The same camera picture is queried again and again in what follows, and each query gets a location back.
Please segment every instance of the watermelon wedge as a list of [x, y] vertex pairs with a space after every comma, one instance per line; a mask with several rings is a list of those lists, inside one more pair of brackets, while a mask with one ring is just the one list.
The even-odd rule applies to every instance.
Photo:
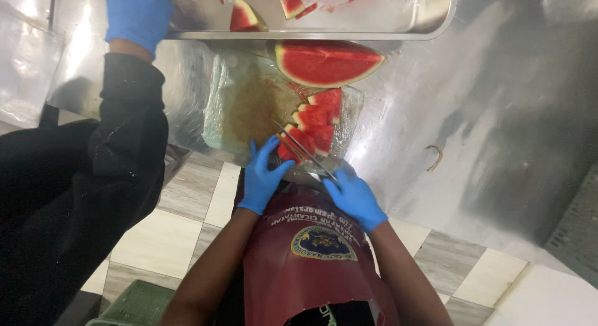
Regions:
[[326, 125], [333, 124], [333, 110], [320, 105], [301, 104], [298, 108], [299, 111], [322, 111], [326, 112]]
[[299, 125], [299, 130], [313, 138], [316, 154], [328, 156], [333, 143], [334, 126], [329, 125]]
[[287, 20], [299, 15], [306, 9], [301, 0], [280, 0], [280, 4], [282, 4], [282, 10], [285, 12]]
[[307, 101], [312, 105], [322, 106], [330, 109], [332, 113], [332, 123], [340, 122], [340, 102], [343, 97], [341, 88], [331, 89], [318, 93], [307, 98]]
[[[295, 126], [288, 124], [287, 126], [285, 126], [285, 131], [287, 131], [290, 135], [293, 136], [293, 138], [295, 138], [296, 141], [299, 142], [299, 144], [301, 144], [301, 146], [303, 146], [303, 148], [305, 148], [310, 154], [314, 155], [316, 154], [316, 148], [315, 148], [315, 144], [314, 144], [314, 140], [312, 137], [308, 136], [306, 133], [304, 133], [303, 131], [300, 131], [299, 129], [297, 129]], [[278, 145], [278, 156], [280, 156], [280, 159], [282, 160], [295, 160], [295, 163], [297, 165], [301, 165], [303, 164], [303, 160], [299, 157], [296, 156], [292, 150], [290, 150], [287, 145], [285, 143], [282, 142], [282, 140], [284, 140], [286, 143], [288, 143], [289, 145], [291, 145], [292, 147], [295, 147], [298, 151], [301, 151], [300, 148], [298, 148], [295, 143], [291, 140], [287, 138], [287, 135], [283, 132], [280, 135], [280, 145]], [[304, 158], [309, 160], [309, 155], [305, 154]]]
[[303, 16], [306, 16], [307, 14], [310, 14], [311, 12], [313, 12], [316, 8], [318, 8], [318, 3], [314, 3], [311, 6], [309, 6], [308, 8], [305, 8], [305, 10], [303, 10], [303, 12], [299, 13], [297, 16], [295, 16], [295, 20], [299, 20], [301, 19]]
[[328, 125], [328, 110], [295, 111], [293, 119], [297, 125]]
[[291, 80], [316, 88], [339, 88], [369, 76], [384, 56], [347, 41], [284, 40], [276, 45], [278, 69]]
[[244, 0], [235, 0], [230, 17], [230, 31], [267, 31], [268, 26]]

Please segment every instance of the knife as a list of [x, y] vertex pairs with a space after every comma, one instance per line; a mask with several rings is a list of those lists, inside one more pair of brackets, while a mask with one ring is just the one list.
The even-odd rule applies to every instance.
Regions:
[[288, 133], [288, 132], [285, 130], [285, 128], [283, 128], [283, 127], [281, 126], [281, 124], [279, 124], [279, 123], [278, 123], [278, 122], [276, 122], [275, 120], [272, 120], [272, 121], [273, 121], [273, 122], [274, 122], [276, 125], [278, 125], [278, 127], [280, 128], [280, 130], [281, 130], [281, 131], [282, 131], [284, 134], [286, 134], [288, 138], [291, 138], [291, 141], [293, 141], [293, 143], [294, 143], [294, 144], [295, 144], [297, 147], [299, 147], [299, 150], [301, 150], [301, 152], [302, 152], [302, 153], [304, 153], [305, 155], [307, 155], [307, 156], [309, 157], [309, 159], [310, 159], [310, 160], [311, 160], [311, 161], [312, 161], [314, 164], [316, 164], [318, 167], [320, 167], [320, 168], [321, 168], [321, 169], [324, 171], [324, 173], [326, 173], [326, 176], [327, 176], [327, 177], [329, 177], [329, 178], [330, 178], [330, 180], [332, 180], [332, 182], [333, 182], [333, 183], [336, 185], [336, 187], [339, 187], [339, 189], [340, 189], [340, 184], [339, 184], [339, 181], [337, 180], [337, 178], [336, 178], [336, 177], [335, 177], [335, 176], [334, 176], [332, 173], [330, 173], [330, 172], [329, 172], [327, 169], [325, 169], [325, 168], [324, 168], [324, 166], [322, 166], [322, 164], [321, 164], [321, 163], [320, 163], [318, 160], [316, 160], [316, 158], [314, 158], [314, 157], [313, 157], [313, 155], [311, 155], [311, 154], [310, 154], [310, 152], [309, 152], [309, 151], [307, 151], [307, 149], [305, 149], [305, 147], [303, 147], [303, 145], [299, 144], [299, 141], [297, 141], [295, 138], [293, 138], [293, 136], [292, 136], [290, 133]]

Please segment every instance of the clear plastic cutting board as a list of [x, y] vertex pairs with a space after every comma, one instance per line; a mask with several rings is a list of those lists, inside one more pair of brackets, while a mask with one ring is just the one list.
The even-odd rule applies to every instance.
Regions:
[[[363, 107], [363, 93], [345, 86], [340, 123], [335, 126], [330, 155], [346, 154]], [[216, 51], [209, 100], [204, 111], [203, 139], [206, 144], [234, 154], [249, 156], [250, 139], [258, 145], [278, 132], [281, 124], [294, 123], [292, 113], [302, 97], [321, 89], [288, 81], [266, 57], [240, 50]]]

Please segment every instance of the person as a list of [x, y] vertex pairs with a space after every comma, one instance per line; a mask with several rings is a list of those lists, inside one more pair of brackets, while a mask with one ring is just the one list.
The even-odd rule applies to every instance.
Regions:
[[161, 325], [452, 325], [368, 184], [348, 167], [338, 186], [323, 180], [327, 193], [281, 183], [294, 162], [268, 169], [279, 144], [251, 142], [242, 200]]
[[0, 137], [0, 320], [52, 324], [153, 211], [168, 122], [152, 65], [172, 0], [107, 0], [101, 122]]

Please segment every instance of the forearm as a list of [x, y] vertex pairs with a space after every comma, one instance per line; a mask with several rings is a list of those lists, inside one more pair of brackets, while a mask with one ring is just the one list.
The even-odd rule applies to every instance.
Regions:
[[179, 285], [162, 325], [205, 325], [228, 289], [258, 218], [249, 209], [237, 209]]
[[438, 294], [388, 221], [370, 232], [382, 280], [391, 288], [401, 320], [408, 325], [452, 325]]
[[144, 61], [152, 62], [150, 51], [135, 42], [125, 39], [112, 39], [109, 42], [110, 52], [138, 57]]

